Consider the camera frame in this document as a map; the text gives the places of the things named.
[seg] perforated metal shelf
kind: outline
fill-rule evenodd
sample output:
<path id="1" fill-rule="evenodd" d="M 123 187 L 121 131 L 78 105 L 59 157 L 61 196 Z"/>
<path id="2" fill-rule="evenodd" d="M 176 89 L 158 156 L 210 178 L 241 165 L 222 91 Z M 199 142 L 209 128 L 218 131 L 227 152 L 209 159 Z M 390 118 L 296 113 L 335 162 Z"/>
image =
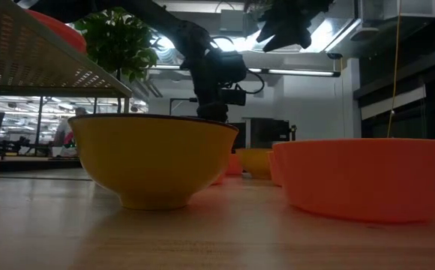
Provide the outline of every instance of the perforated metal shelf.
<path id="1" fill-rule="evenodd" d="M 0 0 L 0 95 L 128 98 L 131 90 L 11 0 Z"/>

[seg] yellow bowl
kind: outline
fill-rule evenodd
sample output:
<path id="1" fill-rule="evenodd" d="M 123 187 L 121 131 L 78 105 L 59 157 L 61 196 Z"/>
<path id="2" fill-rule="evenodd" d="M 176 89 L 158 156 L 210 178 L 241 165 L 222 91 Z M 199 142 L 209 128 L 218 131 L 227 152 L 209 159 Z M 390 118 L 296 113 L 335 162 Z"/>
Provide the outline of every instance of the yellow bowl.
<path id="1" fill-rule="evenodd" d="M 82 166 L 129 209 L 185 206 L 227 168 L 235 127 L 164 115 L 69 119 Z"/>
<path id="2" fill-rule="evenodd" d="M 242 167 L 255 179 L 271 179 L 268 152 L 272 149 L 236 149 Z"/>

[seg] table surface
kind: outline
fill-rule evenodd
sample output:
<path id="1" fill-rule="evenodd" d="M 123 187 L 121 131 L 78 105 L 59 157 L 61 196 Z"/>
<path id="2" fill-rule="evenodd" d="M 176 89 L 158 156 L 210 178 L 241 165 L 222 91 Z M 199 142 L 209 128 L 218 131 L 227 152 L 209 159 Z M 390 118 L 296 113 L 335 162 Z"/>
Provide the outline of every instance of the table surface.
<path id="1" fill-rule="evenodd" d="M 332 220 L 253 179 L 179 210 L 132 211 L 92 181 L 5 177 L 0 269 L 435 269 L 435 221 Z"/>

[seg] person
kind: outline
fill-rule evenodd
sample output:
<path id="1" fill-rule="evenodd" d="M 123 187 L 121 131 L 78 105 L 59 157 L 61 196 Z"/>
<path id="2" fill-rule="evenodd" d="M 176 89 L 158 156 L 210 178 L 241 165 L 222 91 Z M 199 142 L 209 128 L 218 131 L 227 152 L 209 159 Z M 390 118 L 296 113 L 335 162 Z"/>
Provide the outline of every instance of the person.
<path id="1" fill-rule="evenodd" d="M 84 116 L 87 114 L 86 109 L 83 107 L 78 107 L 75 109 L 76 116 Z M 63 119 L 61 123 L 59 123 L 58 129 L 54 134 L 54 147 L 61 147 L 61 156 L 62 157 L 73 157 L 76 156 L 76 149 L 69 148 L 65 146 L 69 146 L 74 143 L 74 134 L 71 130 L 71 126 L 68 124 L 67 119 Z"/>

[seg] green leaves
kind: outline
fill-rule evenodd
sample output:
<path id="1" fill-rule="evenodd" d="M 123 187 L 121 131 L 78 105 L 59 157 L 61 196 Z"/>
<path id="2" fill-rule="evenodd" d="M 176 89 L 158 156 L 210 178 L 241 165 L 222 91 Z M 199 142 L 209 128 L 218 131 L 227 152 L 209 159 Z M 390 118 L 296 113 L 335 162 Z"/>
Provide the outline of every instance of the green leaves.
<path id="1" fill-rule="evenodd" d="M 87 16 L 74 27 L 88 44 L 88 57 L 109 73 L 121 69 L 132 83 L 156 65 L 149 27 L 120 7 Z"/>

